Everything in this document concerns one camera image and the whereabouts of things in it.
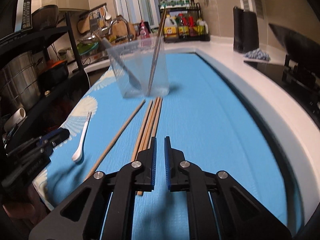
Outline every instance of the clear plastic container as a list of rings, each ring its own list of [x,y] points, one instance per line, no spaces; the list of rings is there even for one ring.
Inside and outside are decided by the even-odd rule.
[[[156,37],[130,41],[107,49],[118,87],[124,98],[164,97],[169,93],[163,38],[159,42],[158,60],[151,90],[148,92],[155,44]]]

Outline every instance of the wok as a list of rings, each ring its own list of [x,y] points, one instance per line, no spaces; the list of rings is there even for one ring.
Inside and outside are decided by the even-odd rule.
[[[288,28],[271,23],[269,26],[293,61],[315,74],[320,73],[320,45],[318,43]]]

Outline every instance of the white cylinder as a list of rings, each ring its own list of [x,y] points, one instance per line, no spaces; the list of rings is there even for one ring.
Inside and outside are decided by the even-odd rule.
[[[21,122],[26,117],[26,111],[23,108],[19,108],[9,120],[4,124],[4,130],[9,132],[10,129],[16,124]]]

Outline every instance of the dark bowl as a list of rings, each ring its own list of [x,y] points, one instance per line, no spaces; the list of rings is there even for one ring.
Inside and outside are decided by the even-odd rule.
[[[271,23],[269,26],[292,60],[310,68],[311,71],[315,69],[320,71],[320,45],[318,43],[288,28]]]
[[[59,7],[56,5],[46,5],[31,14],[32,30],[42,31],[54,28],[58,24]]]

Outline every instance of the white spoon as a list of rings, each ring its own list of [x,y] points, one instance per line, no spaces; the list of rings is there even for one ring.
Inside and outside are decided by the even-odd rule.
[[[88,124],[89,124],[89,121],[90,121],[91,114],[92,114],[92,111],[89,111],[88,114],[87,114],[87,118],[85,119],[83,130],[82,130],[82,134],[81,134],[81,137],[80,137],[80,142],[79,142],[78,149],[75,151],[75,153],[73,154],[73,156],[71,158],[74,162],[78,162],[82,158],[84,137],[85,137],[85,134],[87,132],[87,128],[88,128]]]

